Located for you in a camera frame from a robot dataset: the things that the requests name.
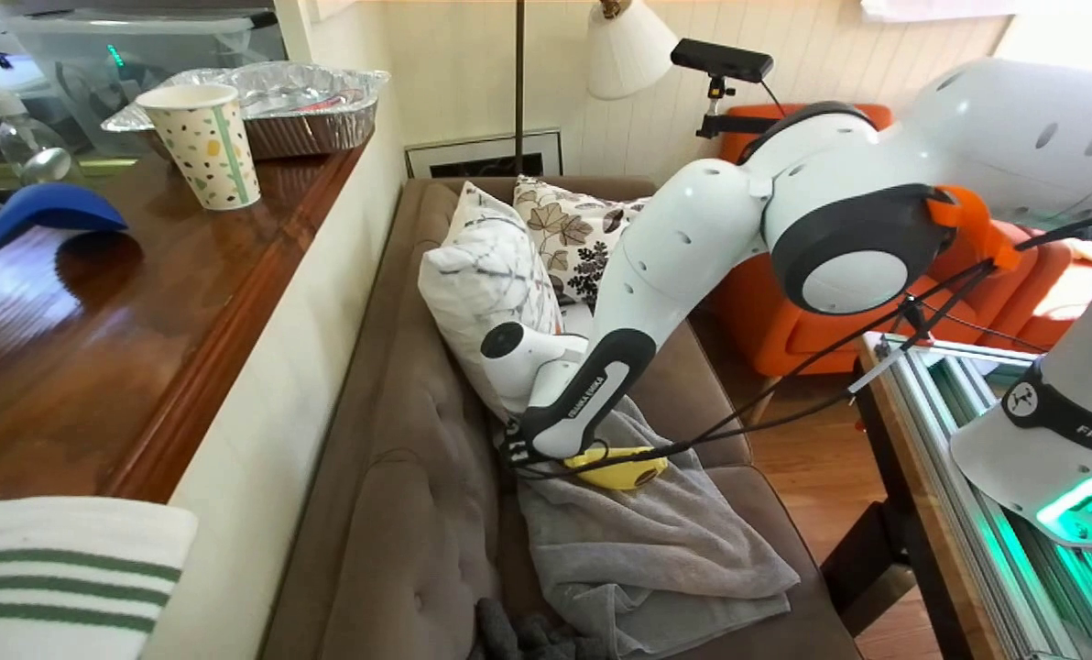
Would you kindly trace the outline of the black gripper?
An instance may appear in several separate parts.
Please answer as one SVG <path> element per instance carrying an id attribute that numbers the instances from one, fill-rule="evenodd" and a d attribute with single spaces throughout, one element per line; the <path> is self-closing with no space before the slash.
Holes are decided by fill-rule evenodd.
<path id="1" fill-rule="evenodd" d="M 501 429 L 501 462 L 510 470 L 528 470 L 534 462 L 531 440 L 521 434 L 518 421 Z"/>

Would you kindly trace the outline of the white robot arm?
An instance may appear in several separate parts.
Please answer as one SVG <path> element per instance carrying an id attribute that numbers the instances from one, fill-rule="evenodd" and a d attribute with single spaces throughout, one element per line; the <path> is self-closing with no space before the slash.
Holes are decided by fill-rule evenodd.
<path id="1" fill-rule="evenodd" d="M 1000 221 L 1092 237 L 1092 69 L 978 60 L 922 87 L 893 124 L 795 112 L 733 166 L 678 168 L 614 242 L 594 346 L 534 374 L 512 419 L 518 467 L 594 445 L 673 326 L 745 261 L 821 316 L 879 309 L 950 237 L 1004 269 Z M 1092 305 L 992 412 L 951 440 L 961 472 L 1063 547 L 1092 547 Z"/>

